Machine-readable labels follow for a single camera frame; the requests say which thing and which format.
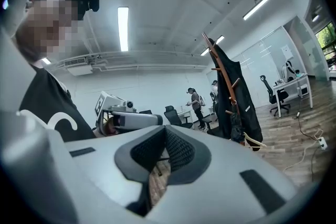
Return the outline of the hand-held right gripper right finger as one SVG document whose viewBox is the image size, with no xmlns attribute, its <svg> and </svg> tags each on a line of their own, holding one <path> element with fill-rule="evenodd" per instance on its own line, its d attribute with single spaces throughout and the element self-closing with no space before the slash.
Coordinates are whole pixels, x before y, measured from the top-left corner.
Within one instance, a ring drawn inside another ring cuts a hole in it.
<svg viewBox="0 0 336 224">
<path fill-rule="evenodd" d="M 208 168 L 194 182 L 168 185 L 147 220 L 158 223 L 248 223 L 267 216 L 242 172 L 255 171 L 268 185 L 262 194 L 277 193 L 288 202 L 297 193 L 294 183 L 251 149 L 238 143 L 178 126 L 168 126 L 203 143 L 211 153 Z"/>
</svg>

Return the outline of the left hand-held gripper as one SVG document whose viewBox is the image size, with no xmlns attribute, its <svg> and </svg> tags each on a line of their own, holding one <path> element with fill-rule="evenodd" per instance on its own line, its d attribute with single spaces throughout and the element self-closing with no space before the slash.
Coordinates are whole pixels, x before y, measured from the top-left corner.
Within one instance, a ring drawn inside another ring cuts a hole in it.
<svg viewBox="0 0 336 224">
<path fill-rule="evenodd" d="M 96 127 L 103 127 L 104 114 L 113 115 L 113 125 L 122 131 L 134 131 L 163 124 L 160 115 L 136 113 L 132 101 L 124 100 L 101 91 L 95 106 Z"/>
</svg>

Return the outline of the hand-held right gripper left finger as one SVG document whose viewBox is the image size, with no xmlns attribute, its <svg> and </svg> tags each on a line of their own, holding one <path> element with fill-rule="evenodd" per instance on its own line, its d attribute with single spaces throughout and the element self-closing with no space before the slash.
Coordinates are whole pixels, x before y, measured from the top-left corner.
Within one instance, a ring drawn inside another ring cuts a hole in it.
<svg viewBox="0 0 336 224">
<path fill-rule="evenodd" d="M 84 175 L 108 198 L 136 216 L 167 223 L 165 212 L 152 215 L 150 197 L 150 174 L 164 151 L 165 136 L 161 125 L 65 146 Z"/>
</svg>

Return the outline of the person's left hand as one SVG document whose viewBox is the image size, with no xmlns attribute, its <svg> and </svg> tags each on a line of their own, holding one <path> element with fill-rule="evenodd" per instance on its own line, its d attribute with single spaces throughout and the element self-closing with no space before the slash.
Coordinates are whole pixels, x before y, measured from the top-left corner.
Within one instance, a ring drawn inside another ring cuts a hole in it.
<svg viewBox="0 0 336 224">
<path fill-rule="evenodd" d="M 116 129 L 114 123 L 113 123 L 113 118 L 109 118 L 103 126 L 103 131 L 105 136 L 114 136 L 118 135 L 119 131 Z"/>
</svg>

